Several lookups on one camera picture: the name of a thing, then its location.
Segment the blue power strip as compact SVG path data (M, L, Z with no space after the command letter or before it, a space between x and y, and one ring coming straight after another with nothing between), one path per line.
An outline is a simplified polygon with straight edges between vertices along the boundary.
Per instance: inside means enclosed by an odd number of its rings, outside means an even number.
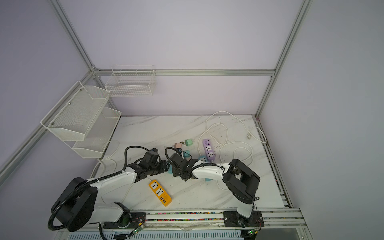
M200 156L199 161L207 162L208 160L207 160L206 156Z

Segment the orange power strip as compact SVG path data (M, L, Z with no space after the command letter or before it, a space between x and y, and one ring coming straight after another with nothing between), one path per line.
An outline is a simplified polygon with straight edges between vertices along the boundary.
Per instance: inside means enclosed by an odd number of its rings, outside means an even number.
M166 190L161 186L161 184L157 180L151 181L149 183L149 187L164 207L167 207L172 202L172 198L170 197L170 195L166 192Z

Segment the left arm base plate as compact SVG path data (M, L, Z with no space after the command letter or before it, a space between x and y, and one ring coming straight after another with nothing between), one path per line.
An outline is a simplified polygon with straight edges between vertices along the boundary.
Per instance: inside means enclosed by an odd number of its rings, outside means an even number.
M131 212L123 214L117 222L105 222L104 229L136 229L139 224L144 224L146 220L146 213L144 212Z

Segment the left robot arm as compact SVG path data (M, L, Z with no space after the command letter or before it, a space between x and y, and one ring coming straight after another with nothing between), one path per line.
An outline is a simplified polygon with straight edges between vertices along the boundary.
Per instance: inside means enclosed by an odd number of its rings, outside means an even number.
M75 232L95 223L114 223L119 228L133 224L135 220L128 207L119 201L108 204L103 196L148 176L165 173L169 168L170 164L161 160L158 150L153 148L145 149L144 156L131 164L125 155L122 169L112 174L87 180L72 179L51 208L48 229Z

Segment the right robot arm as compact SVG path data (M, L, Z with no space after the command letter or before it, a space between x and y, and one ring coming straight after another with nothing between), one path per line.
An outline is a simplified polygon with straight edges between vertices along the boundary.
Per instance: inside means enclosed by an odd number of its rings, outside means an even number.
M234 216L235 226L242 228L259 224L259 213L255 210L256 196L261 178L239 159L232 159L230 163L215 164L197 159L187 160L182 152L175 148L165 148L165 156L172 166L174 176L183 181L190 179L210 179L221 181L237 199L237 210L230 212Z

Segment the purple power strip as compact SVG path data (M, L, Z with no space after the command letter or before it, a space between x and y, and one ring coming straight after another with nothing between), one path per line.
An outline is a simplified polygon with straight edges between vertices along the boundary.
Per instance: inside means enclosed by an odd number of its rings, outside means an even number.
M215 160L215 151L211 145L211 141L209 139L203 139L203 146L206 154L207 161L212 163Z

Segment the pink plug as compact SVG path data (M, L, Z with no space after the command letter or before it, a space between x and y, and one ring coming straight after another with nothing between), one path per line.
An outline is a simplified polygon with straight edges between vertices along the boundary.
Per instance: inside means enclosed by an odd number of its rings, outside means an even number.
M175 149L181 149L181 148L182 148L182 145L183 145L182 143L175 143L175 144L174 144L174 148L175 148Z

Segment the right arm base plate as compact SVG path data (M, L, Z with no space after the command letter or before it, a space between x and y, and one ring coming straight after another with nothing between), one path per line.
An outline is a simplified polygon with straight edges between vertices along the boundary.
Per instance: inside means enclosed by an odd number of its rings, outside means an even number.
M225 227L264 227L264 218L261 211L253 211L249 218L245 218L237 211L224 211L224 225Z

